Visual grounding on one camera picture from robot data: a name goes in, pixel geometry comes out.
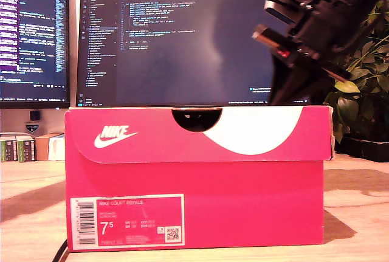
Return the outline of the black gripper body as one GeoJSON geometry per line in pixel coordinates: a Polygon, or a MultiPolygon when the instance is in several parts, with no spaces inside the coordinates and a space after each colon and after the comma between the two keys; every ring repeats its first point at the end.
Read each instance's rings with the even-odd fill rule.
{"type": "Polygon", "coordinates": [[[286,36],[259,24],[252,37],[269,46],[270,52],[275,50],[289,67],[324,72],[339,81],[351,77],[348,71],[332,62],[352,45],[353,25],[348,21],[308,22],[299,31],[291,28],[286,36]]]}

